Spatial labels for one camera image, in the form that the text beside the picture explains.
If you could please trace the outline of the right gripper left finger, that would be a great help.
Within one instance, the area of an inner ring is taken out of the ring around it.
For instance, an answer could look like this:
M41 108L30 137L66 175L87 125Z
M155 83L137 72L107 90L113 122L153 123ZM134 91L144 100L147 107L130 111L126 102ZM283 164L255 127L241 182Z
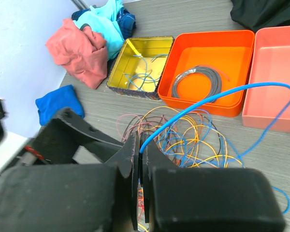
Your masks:
M104 163L13 167L0 176L0 232L137 230L139 136Z

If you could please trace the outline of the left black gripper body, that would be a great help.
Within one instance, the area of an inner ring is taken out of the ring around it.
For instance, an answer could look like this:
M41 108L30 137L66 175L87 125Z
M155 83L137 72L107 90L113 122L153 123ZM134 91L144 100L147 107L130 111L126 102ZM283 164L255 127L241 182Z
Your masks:
M106 162L123 143L94 128L70 108L59 110L29 143L49 164L72 163L81 146L98 161Z

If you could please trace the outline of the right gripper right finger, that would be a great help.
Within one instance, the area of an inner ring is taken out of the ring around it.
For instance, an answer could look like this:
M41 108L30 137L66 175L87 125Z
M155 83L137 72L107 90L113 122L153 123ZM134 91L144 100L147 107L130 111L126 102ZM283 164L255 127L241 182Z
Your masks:
M152 232L282 232L265 175L251 168L180 168L142 134L145 222Z

